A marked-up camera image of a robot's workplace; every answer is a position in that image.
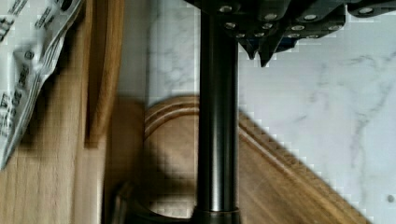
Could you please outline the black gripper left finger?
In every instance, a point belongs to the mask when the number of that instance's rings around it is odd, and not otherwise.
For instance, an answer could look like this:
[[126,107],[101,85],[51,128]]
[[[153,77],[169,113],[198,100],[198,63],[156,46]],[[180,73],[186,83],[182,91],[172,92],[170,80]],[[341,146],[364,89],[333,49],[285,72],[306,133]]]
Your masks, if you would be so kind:
[[329,35],[346,22],[344,0],[185,0],[213,15],[216,27],[235,39],[250,59],[266,65],[300,39]]

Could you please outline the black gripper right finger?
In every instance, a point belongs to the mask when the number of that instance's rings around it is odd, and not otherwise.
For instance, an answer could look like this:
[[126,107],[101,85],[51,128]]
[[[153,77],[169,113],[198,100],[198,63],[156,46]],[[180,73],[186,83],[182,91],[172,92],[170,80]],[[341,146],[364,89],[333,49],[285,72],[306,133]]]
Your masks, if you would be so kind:
[[357,18],[370,18],[396,10],[396,0],[352,0],[347,11]]

